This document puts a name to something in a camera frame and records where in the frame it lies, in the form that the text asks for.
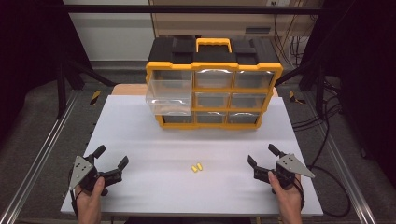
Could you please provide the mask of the black metal crossbar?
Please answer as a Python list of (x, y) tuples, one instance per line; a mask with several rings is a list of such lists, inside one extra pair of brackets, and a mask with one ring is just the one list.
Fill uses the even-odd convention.
[(70, 13), (195, 13), (195, 14), (281, 14), (319, 15), (323, 7), (241, 7), (241, 6), (143, 6), (143, 5), (64, 5)]

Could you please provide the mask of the dark curtain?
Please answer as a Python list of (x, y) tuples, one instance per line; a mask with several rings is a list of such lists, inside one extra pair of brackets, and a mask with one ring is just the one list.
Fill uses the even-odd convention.
[(75, 89), (91, 66), (64, 0), (0, 0), (0, 141), (10, 132), (26, 94), (57, 78), (62, 68)]
[(323, 0), (303, 61), (340, 79), (363, 148), (396, 185), (396, 0)]

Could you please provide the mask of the yellow black organizer cabinet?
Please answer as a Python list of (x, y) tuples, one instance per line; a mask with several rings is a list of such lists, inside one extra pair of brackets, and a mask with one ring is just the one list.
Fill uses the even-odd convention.
[(225, 69), (231, 71), (274, 71), (274, 86), (283, 72), (272, 43), (268, 39), (251, 38), (231, 40), (232, 52), (226, 46), (201, 46), (196, 51), (197, 38), (182, 39), (159, 37), (154, 40), (146, 65), (146, 81), (154, 71), (201, 71), (204, 69)]

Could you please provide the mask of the aluminium floor rail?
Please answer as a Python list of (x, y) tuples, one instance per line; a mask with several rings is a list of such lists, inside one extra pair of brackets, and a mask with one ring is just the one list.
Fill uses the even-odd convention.
[(64, 113), (54, 122), (21, 185), (0, 216), (0, 224), (14, 224), (17, 220), (80, 95), (81, 91), (71, 91)]
[(361, 224), (376, 224), (374, 214), (366, 202), (361, 189), (353, 176), (347, 161), (342, 155), (342, 150), (336, 145), (330, 133), (330, 122), (328, 118), (328, 112), (333, 107), (338, 107), (338, 104), (334, 102), (337, 98), (336, 95), (331, 96), (329, 99), (323, 102), (324, 120), (320, 121), (317, 112), (315, 111), (315, 99), (314, 94), (309, 91), (303, 92), (303, 97), (306, 100), (309, 112), (314, 115), (312, 118), (313, 125), (303, 128), (300, 130), (301, 133), (307, 132), (309, 136), (305, 139), (306, 143), (313, 143), (310, 149), (306, 152), (312, 154), (309, 167), (326, 172), (324, 168), (317, 166), (318, 161), (324, 161), (325, 163), (332, 163), (332, 168), (337, 172), (338, 177), (334, 177), (343, 188), (344, 193), (348, 197), (350, 206), (354, 208), (357, 217)]

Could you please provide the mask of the clear plastic drawer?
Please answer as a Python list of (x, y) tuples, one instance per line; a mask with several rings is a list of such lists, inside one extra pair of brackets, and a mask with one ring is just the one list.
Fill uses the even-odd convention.
[(151, 80), (146, 103), (157, 116), (189, 116), (191, 92), (190, 80)]

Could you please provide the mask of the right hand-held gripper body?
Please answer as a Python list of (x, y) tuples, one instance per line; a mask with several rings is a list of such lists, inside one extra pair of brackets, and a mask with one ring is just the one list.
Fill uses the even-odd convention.
[(277, 153), (276, 168), (272, 173), (276, 176), (283, 189), (289, 189), (294, 183), (296, 175), (314, 178), (315, 175), (294, 154)]

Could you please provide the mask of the light wooden cabinet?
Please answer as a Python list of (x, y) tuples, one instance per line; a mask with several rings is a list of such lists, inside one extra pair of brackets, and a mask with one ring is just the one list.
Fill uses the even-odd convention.
[[(148, 0), (151, 6), (321, 7), (324, 0)], [(153, 13), (156, 36), (310, 35), (316, 15)]]

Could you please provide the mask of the group of clear organizer drawers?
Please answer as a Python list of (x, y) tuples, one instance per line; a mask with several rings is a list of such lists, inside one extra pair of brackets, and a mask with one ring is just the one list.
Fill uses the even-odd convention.
[(190, 80), (191, 114), (157, 116), (164, 128), (255, 129), (273, 95), (274, 71), (158, 70), (151, 80)]

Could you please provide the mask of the black metal stand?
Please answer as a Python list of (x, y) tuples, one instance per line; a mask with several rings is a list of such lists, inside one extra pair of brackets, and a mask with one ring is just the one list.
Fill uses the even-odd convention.
[(317, 114), (321, 119), (324, 119), (324, 112), (323, 112), (324, 72), (320, 60), (311, 59), (306, 63), (303, 63), (299, 67), (288, 72), (286, 75), (280, 77), (276, 81), (275, 86), (277, 87), (297, 75), (303, 76), (303, 78), (299, 83), (299, 88), (302, 91), (308, 91), (312, 88), (313, 85), (316, 85), (315, 111), (317, 112)]
[(61, 60), (56, 67), (58, 119), (65, 114), (67, 108), (65, 82), (68, 81), (73, 90), (82, 90), (85, 82), (81, 78), (81, 74), (88, 75), (108, 87), (115, 87), (117, 85), (116, 82), (97, 74), (90, 66), (83, 65), (73, 60)]

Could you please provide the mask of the person's left hand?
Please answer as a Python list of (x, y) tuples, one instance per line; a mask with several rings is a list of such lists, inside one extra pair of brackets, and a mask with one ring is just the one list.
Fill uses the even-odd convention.
[(86, 193), (80, 186), (76, 186), (78, 217), (102, 217), (101, 193), (104, 189), (105, 180), (99, 177), (91, 193)]

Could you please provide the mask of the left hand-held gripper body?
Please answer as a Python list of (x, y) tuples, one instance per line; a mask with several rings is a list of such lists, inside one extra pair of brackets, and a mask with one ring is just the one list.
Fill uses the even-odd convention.
[(92, 154), (88, 157), (76, 156), (69, 182), (70, 190), (80, 186), (87, 192), (93, 191), (97, 179), (103, 175), (96, 169), (94, 160), (95, 157)]

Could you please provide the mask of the person's right hand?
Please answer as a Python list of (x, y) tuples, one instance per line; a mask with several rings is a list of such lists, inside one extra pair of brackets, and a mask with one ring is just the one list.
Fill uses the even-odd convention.
[(301, 215), (301, 195), (297, 189), (285, 190), (276, 176), (268, 173), (269, 182), (276, 193), (280, 215), (285, 219), (294, 219)]

